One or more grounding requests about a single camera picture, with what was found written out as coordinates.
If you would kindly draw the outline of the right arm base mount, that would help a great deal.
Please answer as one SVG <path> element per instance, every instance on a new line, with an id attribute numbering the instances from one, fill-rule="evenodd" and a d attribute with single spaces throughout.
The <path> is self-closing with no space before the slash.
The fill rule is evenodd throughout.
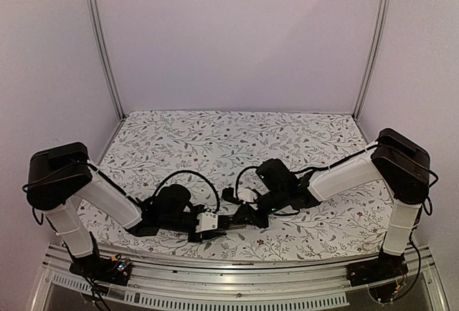
<path id="1" fill-rule="evenodd" d="M 371 259 L 346 266 L 346 279 L 352 287 L 368 287 L 369 296 L 379 304 L 393 302 L 407 277 L 408 267 L 401 259 Z"/>

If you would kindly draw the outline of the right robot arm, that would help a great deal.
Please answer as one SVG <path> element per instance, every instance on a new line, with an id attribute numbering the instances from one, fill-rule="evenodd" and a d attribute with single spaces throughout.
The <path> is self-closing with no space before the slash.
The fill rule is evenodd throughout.
<path id="1" fill-rule="evenodd" d="M 233 195 L 241 204 L 232 217 L 233 225 L 265 229 L 269 215 L 288 206 L 296 211 L 309 209 L 338 193 L 383 181 L 394 205 L 379 258 L 371 264 L 376 279 L 386 279 L 397 270 L 434 175 L 429 153 L 391 128 L 381 130 L 365 149 L 329 166 L 293 172 L 280 159 L 271 158 L 254 169 L 268 191 L 259 195 L 234 188 Z"/>

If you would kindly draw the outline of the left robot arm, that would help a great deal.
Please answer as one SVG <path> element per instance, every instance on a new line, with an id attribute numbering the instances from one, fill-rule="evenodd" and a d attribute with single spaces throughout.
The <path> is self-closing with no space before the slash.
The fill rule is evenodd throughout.
<path id="1" fill-rule="evenodd" d="M 167 230 L 200 242 L 225 233 L 232 221 L 231 216 L 193 205 L 189 190 L 179 184 L 163 187 L 144 201 L 134 199 L 90 160 L 81 142 L 34 153 L 22 189 L 32 209 L 50 223 L 72 258 L 92 278 L 102 277 L 107 264 L 99 255 L 95 236 L 82 223 L 76 200 L 90 204 L 138 238 Z"/>

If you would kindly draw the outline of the beige remote control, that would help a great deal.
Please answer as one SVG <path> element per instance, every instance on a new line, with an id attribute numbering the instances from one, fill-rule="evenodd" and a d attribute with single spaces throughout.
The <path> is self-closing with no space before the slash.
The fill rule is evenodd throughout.
<path id="1" fill-rule="evenodd" d="M 246 229 L 247 224 L 228 224 L 224 227 L 225 231 L 236 231 L 241 229 Z"/>

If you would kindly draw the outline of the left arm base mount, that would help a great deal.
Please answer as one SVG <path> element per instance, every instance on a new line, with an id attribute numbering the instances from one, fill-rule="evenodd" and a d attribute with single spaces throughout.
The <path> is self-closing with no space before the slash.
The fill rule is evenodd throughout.
<path id="1" fill-rule="evenodd" d="M 91 254 L 86 257 L 73 258 L 70 272 L 96 282 L 126 286 L 132 268 L 129 258 L 121 258 L 120 255 L 116 255 L 108 259 Z"/>

